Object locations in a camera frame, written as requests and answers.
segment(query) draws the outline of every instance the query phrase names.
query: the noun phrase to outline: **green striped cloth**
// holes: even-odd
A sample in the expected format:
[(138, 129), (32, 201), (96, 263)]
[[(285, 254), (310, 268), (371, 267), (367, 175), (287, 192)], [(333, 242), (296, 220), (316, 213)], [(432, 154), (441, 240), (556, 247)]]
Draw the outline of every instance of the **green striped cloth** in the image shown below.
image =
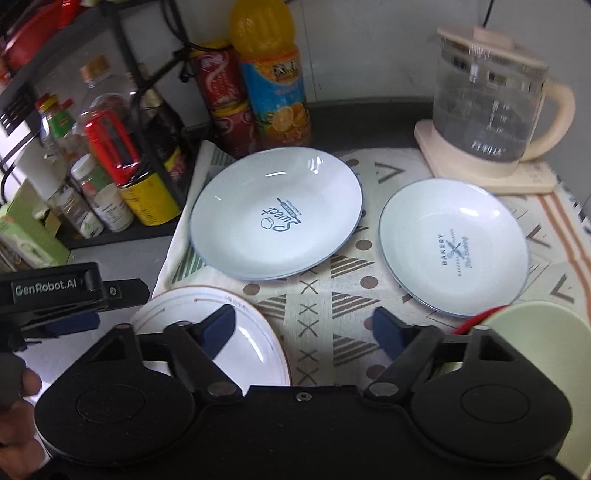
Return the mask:
[[(209, 171), (207, 172), (207, 178), (205, 179), (203, 187), (205, 187), (205, 185), (207, 185), (212, 178), (214, 178), (218, 173), (220, 173), (224, 168), (233, 162), (234, 159), (230, 155), (224, 153), (219, 148), (216, 148), (213, 153), (212, 162), (209, 167)], [(187, 251), (183, 255), (183, 259), (178, 266), (177, 272), (173, 276), (172, 283), (174, 284), (190, 275), (193, 275), (197, 270), (200, 270), (204, 266), (205, 262), (203, 261), (203, 258), (197, 255), (193, 249), (193, 246), (189, 244)]]

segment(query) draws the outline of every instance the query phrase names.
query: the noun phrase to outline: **black metal shelf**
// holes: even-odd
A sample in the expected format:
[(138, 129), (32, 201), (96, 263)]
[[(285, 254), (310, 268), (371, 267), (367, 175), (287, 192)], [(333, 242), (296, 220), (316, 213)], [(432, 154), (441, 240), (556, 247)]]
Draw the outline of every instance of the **black metal shelf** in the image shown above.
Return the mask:
[[(197, 154), (199, 153), (201, 140), (205, 138), (212, 139), (211, 134), (212, 129), (210, 124), (193, 127), (185, 131), (184, 136), (191, 146), (192, 154), (191, 158), (187, 159), (187, 171), (178, 183), (178, 189), (182, 192), (184, 197), (187, 196), (189, 187), (191, 186), (191, 179), (193, 177), (193, 170), (195, 168), (195, 162), (197, 161)], [(75, 248), (96, 247), (98, 245), (112, 244), (116, 242), (156, 238), (159, 236), (172, 235), (177, 227), (179, 218), (180, 215), (167, 223), (157, 226), (145, 226), (136, 218), (135, 221), (122, 232), (109, 232), (105, 229), (103, 233), (92, 238), (64, 236), (58, 232), (57, 238), (70, 250)]]
[[(118, 11), (127, 10), (155, 0), (128, 0), (114, 4)], [(79, 45), (81, 37), (90, 38), (109, 27), (109, 21), (101, 11), (100, 5), (86, 8), (74, 21), (53, 35), (39, 49), (37, 54), (23, 68), (21, 68), (6, 88), (0, 93), (0, 110), (4, 110), (13, 100), (20, 88), (29, 82), (45, 64), (58, 52), (68, 52), (72, 45)]]
[[(146, 160), (151, 164), (152, 169), (161, 177), (165, 187), (169, 190), (175, 201), (180, 206), (181, 210), (184, 207), (187, 193), (190, 186), (191, 177), (193, 174), (193, 168), (199, 150), (200, 141), (205, 138), (209, 132), (209, 125), (205, 127), (192, 127), (186, 129), (184, 136), (186, 140), (193, 147), (193, 154), (191, 158), (187, 159), (187, 173), (181, 182), (175, 184), (170, 176), (166, 172), (162, 163), (156, 157), (151, 146), (149, 145), (148, 139), (146, 138), (140, 121), (139, 102), (140, 99), (146, 94), (148, 89), (153, 87), (164, 75), (170, 72), (176, 65), (188, 58), (187, 49), (182, 49), (173, 52), (171, 60), (169, 60), (163, 67), (158, 69), (151, 77), (145, 79), (141, 76), (138, 68), (138, 62), (135, 57), (132, 47), (127, 38), (123, 22), (122, 22), (122, 11), (138, 7), (141, 5), (152, 3), (156, 0), (127, 0), (124, 2), (109, 2), (107, 0), (101, 0), (101, 2), (93, 7), (83, 11), (70, 25), (60, 30), (53, 35), (39, 50), (35, 57), (21, 68), (12, 78), (8, 86), (3, 92), (0, 93), (0, 112), (5, 110), (7, 106), (13, 102), (18, 95), (22, 95), (22, 91), (25, 90), (23, 87), (30, 85), (30, 80), (38, 73), (42, 66), (48, 61), (56, 61), (60, 56), (66, 57), (70, 52), (72, 46), (79, 45), (82, 39), (92, 38), (102, 30), (110, 29), (115, 36), (115, 41), (119, 47), (119, 51), (122, 54), (128, 71), (132, 74), (135, 80), (138, 90), (134, 96), (134, 101), (131, 105), (132, 119), (136, 126), (136, 132), (138, 133), (138, 140), (143, 152), (145, 153)], [(177, 18), (177, 28), (186, 37), (186, 31), (176, 3), (171, 2), (171, 10), (175, 18)], [(173, 219), (163, 225), (159, 226), (144, 226), (139, 220), (136, 221), (123, 232), (113, 233), (105, 231), (103, 234), (93, 238), (74, 238), (66, 237), (58, 234), (58, 239), (64, 243), (67, 248), (83, 248), (92, 247), (97, 245), (110, 244), (114, 242), (125, 242), (129, 240), (137, 240), (142, 238), (154, 238), (158, 236), (172, 235), (178, 222), (177, 219)]]

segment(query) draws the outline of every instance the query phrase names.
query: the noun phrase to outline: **red can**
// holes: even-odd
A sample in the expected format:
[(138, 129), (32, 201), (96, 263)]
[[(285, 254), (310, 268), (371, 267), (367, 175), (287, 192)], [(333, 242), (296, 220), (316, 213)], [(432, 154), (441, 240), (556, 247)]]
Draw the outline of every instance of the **red can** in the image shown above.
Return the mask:
[(210, 110), (236, 105), (247, 99), (236, 51), (229, 40), (210, 42), (209, 48), (222, 51), (195, 50), (191, 53), (193, 70)]
[(212, 113), (220, 129), (222, 147), (227, 154), (239, 159), (258, 151), (255, 116), (248, 100)]

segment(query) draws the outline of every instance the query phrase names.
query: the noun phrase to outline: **kettle handle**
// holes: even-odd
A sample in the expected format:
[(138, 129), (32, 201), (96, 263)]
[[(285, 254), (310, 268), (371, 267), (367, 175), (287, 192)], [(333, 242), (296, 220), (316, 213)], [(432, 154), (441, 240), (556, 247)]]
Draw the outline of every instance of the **kettle handle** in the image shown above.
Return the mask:
[[(523, 156), (519, 159), (520, 161), (535, 160), (536, 158), (541, 157), (562, 140), (573, 123), (576, 108), (574, 93), (570, 87), (564, 83), (558, 83), (554, 80), (548, 79), (544, 83), (542, 92), (545, 96), (554, 100), (558, 104), (558, 112), (556, 113), (556, 118), (554, 119), (554, 122), (552, 122), (552, 125), (550, 125), (548, 131), (527, 146)], [(540, 105), (538, 110), (538, 117), (541, 108), (542, 105)]]

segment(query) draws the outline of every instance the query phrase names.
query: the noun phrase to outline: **kettle base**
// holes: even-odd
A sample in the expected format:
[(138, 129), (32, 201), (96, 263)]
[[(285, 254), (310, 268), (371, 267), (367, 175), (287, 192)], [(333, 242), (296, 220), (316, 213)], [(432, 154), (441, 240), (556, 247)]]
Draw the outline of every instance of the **kettle base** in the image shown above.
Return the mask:
[(496, 163), (477, 158), (446, 142), (431, 120), (418, 122), (414, 136), (434, 177), (467, 181), (500, 195), (551, 193), (557, 184), (545, 161)]

